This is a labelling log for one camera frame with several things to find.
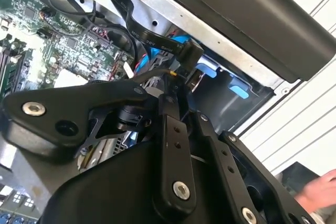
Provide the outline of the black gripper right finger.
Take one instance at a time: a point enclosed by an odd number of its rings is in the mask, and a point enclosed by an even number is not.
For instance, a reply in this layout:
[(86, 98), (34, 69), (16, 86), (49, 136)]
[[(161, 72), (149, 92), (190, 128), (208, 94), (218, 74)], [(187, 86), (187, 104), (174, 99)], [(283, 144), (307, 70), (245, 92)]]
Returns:
[(198, 112), (184, 82), (175, 84), (183, 122), (191, 130), (192, 153), (215, 173), (228, 223), (314, 223), (282, 184), (233, 133), (217, 135), (210, 119)]

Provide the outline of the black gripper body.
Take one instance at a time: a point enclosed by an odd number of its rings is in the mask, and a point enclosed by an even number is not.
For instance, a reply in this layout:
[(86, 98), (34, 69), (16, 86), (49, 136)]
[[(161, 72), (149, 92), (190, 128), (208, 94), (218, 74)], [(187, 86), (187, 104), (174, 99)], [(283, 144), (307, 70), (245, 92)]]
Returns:
[(216, 168), (186, 141), (144, 142), (64, 183), (44, 223), (243, 223)]

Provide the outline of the bare person hand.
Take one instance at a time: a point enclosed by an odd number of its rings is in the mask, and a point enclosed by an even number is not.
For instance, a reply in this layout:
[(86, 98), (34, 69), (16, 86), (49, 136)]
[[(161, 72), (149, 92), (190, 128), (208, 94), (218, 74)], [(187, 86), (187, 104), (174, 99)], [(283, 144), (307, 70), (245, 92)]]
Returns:
[(295, 200), (309, 214), (335, 205), (335, 169), (307, 183)]

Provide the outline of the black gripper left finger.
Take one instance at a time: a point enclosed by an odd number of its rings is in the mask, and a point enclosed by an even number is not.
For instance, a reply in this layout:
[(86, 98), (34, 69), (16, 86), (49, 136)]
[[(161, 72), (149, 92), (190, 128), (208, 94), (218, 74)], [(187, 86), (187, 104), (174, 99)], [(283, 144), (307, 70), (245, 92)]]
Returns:
[(72, 161), (89, 141), (125, 131), (140, 134), (135, 145), (182, 140), (190, 148), (175, 92), (181, 80), (164, 75), (163, 81), (158, 98), (139, 80), (14, 93), (3, 101), (1, 132), (16, 147), (55, 163)]

